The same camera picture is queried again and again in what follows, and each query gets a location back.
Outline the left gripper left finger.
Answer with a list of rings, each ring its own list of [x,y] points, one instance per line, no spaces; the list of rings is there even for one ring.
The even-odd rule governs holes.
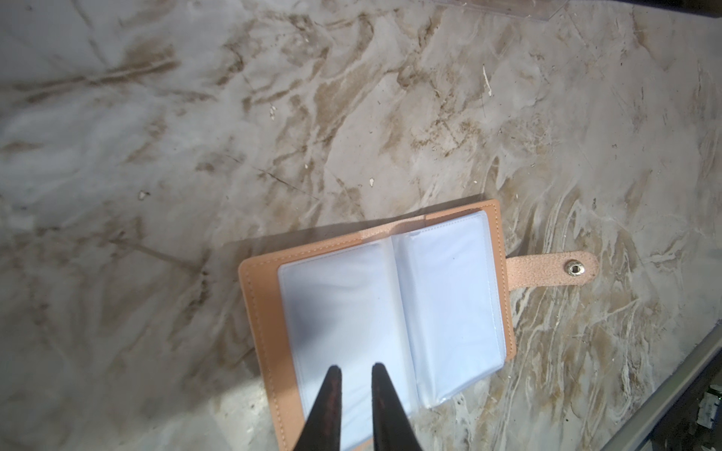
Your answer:
[[[294,451],[340,451],[342,373],[330,366]]]

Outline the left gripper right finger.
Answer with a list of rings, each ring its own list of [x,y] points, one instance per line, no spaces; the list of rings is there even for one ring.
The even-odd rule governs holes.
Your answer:
[[[372,422],[375,451],[421,451],[385,366],[372,368]]]

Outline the pink leather card holder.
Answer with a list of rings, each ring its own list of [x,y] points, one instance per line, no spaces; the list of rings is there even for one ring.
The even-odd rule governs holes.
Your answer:
[[[515,357],[512,291],[585,285],[598,271],[583,251],[508,257],[495,200],[244,260],[279,447],[294,449],[330,366],[342,373],[340,450],[373,443],[376,363],[408,418],[436,407]]]

